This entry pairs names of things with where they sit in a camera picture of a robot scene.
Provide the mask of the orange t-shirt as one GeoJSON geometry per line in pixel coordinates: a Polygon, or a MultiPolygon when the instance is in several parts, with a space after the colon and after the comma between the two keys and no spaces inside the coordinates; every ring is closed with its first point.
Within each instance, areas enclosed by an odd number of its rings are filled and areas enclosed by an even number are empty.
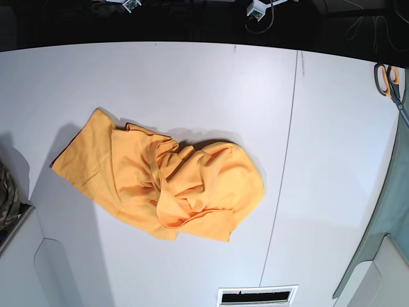
{"type": "Polygon", "coordinates": [[[52,170],[116,219],[158,239],[179,233],[226,242],[264,197],[242,147],[195,149],[102,110],[52,163],[52,170]]]}

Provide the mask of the white vent grille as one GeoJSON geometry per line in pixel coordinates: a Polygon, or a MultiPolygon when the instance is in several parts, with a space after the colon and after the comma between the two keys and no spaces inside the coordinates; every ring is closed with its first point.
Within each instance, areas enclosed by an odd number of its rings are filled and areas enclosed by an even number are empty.
{"type": "Polygon", "coordinates": [[[219,288],[217,294],[217,306],[291,306],[297,290],[298,285],[276,287],[219,288]]]}

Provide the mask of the camouflage cloth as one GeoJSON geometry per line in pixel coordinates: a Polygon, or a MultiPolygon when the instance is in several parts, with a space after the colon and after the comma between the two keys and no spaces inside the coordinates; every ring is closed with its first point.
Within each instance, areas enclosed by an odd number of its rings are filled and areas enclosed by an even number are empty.
{"type": "Polygon", "coordinates": [[[19,189],[7,167],[1,163],[1,231],[12,228],[20,210],[19,189]]]}

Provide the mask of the orange handled scissors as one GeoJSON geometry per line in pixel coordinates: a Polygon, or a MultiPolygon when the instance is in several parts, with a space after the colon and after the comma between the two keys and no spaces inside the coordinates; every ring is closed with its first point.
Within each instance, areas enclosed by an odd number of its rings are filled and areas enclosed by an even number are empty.
{"type": "Polygon", "coordinates": [[[399,91],[399,72],[393,65],[387,67],[382,63],[377,63],[373,68],[374,82],[378,92],[384,96],[391,98],[397,107],[405,125],[408,127],[408,113],[401,101],[399,91]]]}

